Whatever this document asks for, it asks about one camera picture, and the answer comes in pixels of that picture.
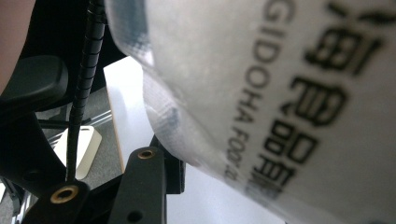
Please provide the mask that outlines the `red and white spouted pouch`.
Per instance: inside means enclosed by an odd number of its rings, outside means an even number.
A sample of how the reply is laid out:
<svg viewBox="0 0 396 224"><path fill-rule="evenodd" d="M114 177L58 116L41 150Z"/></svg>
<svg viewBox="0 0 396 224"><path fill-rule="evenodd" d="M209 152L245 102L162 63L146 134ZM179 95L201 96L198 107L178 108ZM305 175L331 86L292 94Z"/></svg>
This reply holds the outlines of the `red and white spouted pouch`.
<svg viewBox="0 0 396 224"><path fill-rule="evenodd" d="M396 224L396 0L105 0L175 157L289 224Z"/></svg>

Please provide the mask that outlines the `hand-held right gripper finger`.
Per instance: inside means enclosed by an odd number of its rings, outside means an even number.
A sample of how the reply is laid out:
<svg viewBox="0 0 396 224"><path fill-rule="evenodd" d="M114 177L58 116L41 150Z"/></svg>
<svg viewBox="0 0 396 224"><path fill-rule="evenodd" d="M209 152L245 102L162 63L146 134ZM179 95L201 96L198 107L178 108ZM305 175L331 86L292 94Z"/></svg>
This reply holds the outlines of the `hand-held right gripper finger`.
<svg viewBox="0 0 396 224"><path fill-rule="evenodd" d="M133 151L107 224L167 224L167 195L185 190L186 163L153 136Z"/></svg>

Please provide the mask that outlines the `white box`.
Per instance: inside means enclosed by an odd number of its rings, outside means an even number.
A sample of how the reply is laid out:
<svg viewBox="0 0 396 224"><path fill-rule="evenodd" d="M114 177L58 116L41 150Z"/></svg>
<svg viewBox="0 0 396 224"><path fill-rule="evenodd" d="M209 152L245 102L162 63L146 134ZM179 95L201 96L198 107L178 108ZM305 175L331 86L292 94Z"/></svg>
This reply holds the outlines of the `white box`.
<svg viewBox="0 0 396 224"><path fill-rule="evenodd" d="M65 130L54 146L54 152L66 165L66 143L68 130ZM102 135L92 126L81 126L78 136L76 179L82 180L91 169L92 162L102 141Z"/></svg>

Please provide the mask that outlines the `metal floor rail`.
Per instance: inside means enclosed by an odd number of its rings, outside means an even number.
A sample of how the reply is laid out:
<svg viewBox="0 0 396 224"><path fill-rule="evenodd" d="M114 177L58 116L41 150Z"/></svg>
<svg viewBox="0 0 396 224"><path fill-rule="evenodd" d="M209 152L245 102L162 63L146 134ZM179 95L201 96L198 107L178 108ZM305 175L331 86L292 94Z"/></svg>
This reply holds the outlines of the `metal floor rail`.
<svg viewBox="0 0 396 224"><path fill-rule="evenodd" d="M104 113L99 114L95 117L84 119L81 122L81 125L96 127L110 120L112 120L112 114L110 110L107 110ZM66 120L40 119L38 123L42 129L47 129L47 130L64 130L69 127L69 122Z"/></svg>

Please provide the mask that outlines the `white paper sheet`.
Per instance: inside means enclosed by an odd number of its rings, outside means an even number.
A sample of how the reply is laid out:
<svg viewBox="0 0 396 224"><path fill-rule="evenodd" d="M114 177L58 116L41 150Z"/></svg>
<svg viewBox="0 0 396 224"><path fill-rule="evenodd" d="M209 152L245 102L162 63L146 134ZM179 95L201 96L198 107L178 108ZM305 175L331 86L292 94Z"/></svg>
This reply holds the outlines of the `white paper sheet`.
<svg viewBox="0 0 396 224"><path fill-rule="evenodd" d="M143 103L143 70L131 57L104 68L121 163L149 145L153 131ZM216 178L188 166L186 188L167 197L167 224L285 224Z"/></svg>

